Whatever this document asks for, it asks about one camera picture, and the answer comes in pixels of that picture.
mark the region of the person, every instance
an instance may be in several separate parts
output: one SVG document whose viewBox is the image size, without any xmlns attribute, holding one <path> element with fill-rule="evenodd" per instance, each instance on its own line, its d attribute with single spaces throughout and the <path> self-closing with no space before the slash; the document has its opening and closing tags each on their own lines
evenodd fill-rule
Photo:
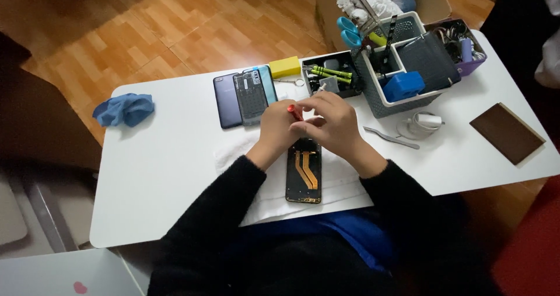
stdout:
<svg viewBox="0 0 560 296">
<path fill-rule="evenodd" d="M 322 118 L 297 122 L 286 111 L 290 104 L 305 111 L 315 109 Z M 331 220 L 340 222 L 335 226 L 323 219 L 307 223 L 302 232 L 282 225 L 300 227 L 300 221 L 335 213 L 238 227 L 266 178 L 265 171 L 303 135 L 355 168 L 379 220 L 352 219 L 354 210 L 350 210 L 335 212 L 345 214 L 343 221 Z M 395 264 L 369 266 L 384 256 L 368 255 L 359 248 L 354 237 L 367 234 L 358 231 L 348 236 L 356 228 L 354 220 L 361 223 L 358 229 L 371 229 L 372 220 L 382 225 L 382 232 L 374 237 L 379 243 L 374 239 L 363 246 L 382 246 L 387 235 L 398 254 Z M 317 231 L 320 225 L 338 230 Z M 259 229 L 252 232 L 258 233 L 258 239 L 231 248 L 253 227 Z M 267 231 L 272 228 L 281 231 Z M 456 219 L 414 178 L 365 142 L 354 108 L 326 91 L 298 102 L 271 104 L 262 115 L 258 142 L 200 194 L 161 242 L 164 257 L 152 272 L 150 295 L 400 294 L 391 276 L 394 266 L 414 271 L 417 291 L 424 294 L 500 295 L 480 252 L 465 238 Z"/>
</svg>

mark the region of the blue cloth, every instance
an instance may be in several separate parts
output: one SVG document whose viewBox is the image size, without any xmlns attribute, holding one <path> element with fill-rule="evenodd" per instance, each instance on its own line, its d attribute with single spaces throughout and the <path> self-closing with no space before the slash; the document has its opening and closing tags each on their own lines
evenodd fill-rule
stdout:
<svg viewBox="0 0 560 296">
<path fill-rule="evenodd" d="M 394 261 L 389 236 L 372 221 L 353 210 L 273 221 L 240 229 L 239 238 L 224 255 L 234 256 L 251 249 L 266 239 L 287 234 L 339 234 L 355 250 L 370 269 L 387 271 L 384 265 Z"/>
<path fill-rule="evenodd" d="M 125 94 L 109 98 L 95 107 L 93 117 L 103 127 L 117 126 L 124 122 L 136 126 L 153 112 L 151 95 Z"/>
<path fill-rule="evenodd" d="M 403 13 L 416 11 L 416 1 L 415 0 L 391 0 L 393 3 L 399 6 Z"/>
</svg>

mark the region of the cable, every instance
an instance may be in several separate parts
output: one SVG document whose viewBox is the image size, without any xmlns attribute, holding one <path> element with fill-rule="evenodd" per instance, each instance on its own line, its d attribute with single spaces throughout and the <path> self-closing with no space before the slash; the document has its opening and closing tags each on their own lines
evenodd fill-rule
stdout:
<svg viewBox="0 0 560 296">
<path fill-rule="evenodd" d="M 441 117 L 427 111 L 419 111 L 413 114 L 412 118 L 401 120 L 395 127 L 400 136 L 417 141 L 426 139 L 444 124 Z"/>
</svg>

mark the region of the white towel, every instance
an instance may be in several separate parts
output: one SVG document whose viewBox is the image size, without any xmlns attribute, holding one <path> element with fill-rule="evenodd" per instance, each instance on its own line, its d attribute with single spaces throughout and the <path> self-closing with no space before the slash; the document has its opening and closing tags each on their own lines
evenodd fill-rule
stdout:
<svg viewBox="0 0 560 296">
<path fill-rule="evenodd" d="M 245 155 L 259 139 L 252 132 L 232 145 L 214 152 L 216 172 L 222 174 L 241 155 Z M 266 218 L 303 211 L 317 205 L 325 205 L 366 193 L 358 173 L 347 161 L 326 149 L 322 149 L 322 200 L 320 204 L 303 204 L 286 201 L 286 163 L 284 153 L 267 170 L 267 179 L 257 192 L 240 226 L 254 224 Z"/>
</svg>

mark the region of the cardboard box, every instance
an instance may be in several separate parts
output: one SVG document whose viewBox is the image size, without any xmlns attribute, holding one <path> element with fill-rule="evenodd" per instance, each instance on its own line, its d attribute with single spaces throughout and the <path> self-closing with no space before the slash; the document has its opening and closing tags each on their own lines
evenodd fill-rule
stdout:
<svg viewBox="0 0 560 296">
<path fill-rule="evenodd" d="M 447 0 L 416 0 L 416 12 L 424 24 L 448 19 L 452 8 Z M 315 20 L 325 38 L 325 44 L 330 52 L 348 50 L 340 38 L 337 19 L 346 16 L 337 6 L 337 0 L 316 0 Z"/>
</svg>

